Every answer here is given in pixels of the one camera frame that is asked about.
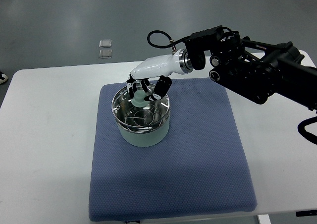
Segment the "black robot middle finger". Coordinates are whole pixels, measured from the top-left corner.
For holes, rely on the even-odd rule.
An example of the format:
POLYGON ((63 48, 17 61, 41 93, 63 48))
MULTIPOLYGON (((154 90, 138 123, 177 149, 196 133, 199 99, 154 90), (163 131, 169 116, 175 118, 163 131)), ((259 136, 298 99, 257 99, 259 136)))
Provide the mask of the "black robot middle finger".
POLYGON ((132 82, 132 92, 135 93, 137 91, 137 81, 132 82))

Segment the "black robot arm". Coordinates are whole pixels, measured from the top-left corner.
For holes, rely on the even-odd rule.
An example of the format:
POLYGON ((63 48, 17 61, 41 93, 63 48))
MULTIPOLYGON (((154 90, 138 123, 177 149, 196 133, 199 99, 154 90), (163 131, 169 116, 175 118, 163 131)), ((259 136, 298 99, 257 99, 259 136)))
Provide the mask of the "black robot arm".
POLYGON ((180 42, 184 49, 148 58, 129 73, 126 87, 131 97, 138 85, 147 91, 149 79, 156 77, 158 82, 145 100, 162 99, 171 87, 170 75, 204 69, 209 51, 209 76, 219 85, 259 105, 278 93, 311 111, 317 108, 317 69, 302 65, 304 56, 291 42, 256 42, 224 26, 193 33, 180 42))

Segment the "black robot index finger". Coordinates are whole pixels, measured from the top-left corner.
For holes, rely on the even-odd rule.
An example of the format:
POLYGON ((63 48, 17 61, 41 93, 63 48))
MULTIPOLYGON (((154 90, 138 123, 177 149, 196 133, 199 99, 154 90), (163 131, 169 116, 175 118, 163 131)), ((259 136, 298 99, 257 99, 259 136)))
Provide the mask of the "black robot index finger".
POLYGON ((149 84, 150 84, 149 81, 148 81, 148 79, 147 79, 147 78, 141 79, 141 80, 140 80, 140 84, 141 84, 142 89, 144 90, 144 92, 147 93, 147 92, 148 92, 148 86, 149 86, 149 84))

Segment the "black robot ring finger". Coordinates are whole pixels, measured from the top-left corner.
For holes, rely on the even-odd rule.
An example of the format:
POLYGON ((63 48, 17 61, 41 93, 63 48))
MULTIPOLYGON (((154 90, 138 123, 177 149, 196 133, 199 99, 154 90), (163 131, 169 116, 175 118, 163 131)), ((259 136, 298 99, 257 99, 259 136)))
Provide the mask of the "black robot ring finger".
POLYGON ((133 82, 127 82, 126 87, 130 98, 133 98, 133 82))

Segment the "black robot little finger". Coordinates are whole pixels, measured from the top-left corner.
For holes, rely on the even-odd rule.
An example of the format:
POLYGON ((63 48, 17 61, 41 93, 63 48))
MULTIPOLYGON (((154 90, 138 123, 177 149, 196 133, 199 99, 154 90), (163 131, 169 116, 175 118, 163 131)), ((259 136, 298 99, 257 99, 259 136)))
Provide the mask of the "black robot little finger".
POLYGON ((131 77, 131 75, 128 76, 128 79, 126 80, 127 84, 132 84, 133 83, 133 78, 131 77))

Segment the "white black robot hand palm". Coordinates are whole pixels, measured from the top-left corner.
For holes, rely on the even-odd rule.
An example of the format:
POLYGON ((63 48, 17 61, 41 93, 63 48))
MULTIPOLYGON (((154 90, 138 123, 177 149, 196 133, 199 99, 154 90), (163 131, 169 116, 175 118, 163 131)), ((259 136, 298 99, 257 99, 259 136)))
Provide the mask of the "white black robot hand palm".
POLYGON ((186 49, 179 49, 173 55, 156 56, 146 59, 136 66, 130 77, 143 80, 155 77, 168 77, 172 73, 188 74, 192 72, 192 64, 186 49))

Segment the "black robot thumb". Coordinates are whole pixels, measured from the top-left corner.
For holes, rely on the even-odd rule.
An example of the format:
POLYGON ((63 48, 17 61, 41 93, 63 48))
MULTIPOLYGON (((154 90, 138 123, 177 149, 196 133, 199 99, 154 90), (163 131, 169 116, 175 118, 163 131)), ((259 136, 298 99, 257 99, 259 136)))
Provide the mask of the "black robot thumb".
POLYGON ((172 80, 169 77, 160 76, 159 80, 157 81, 153 92, 145 96, 145 101, 158 101, 161 100, 168 92, 172 85, 172 80))

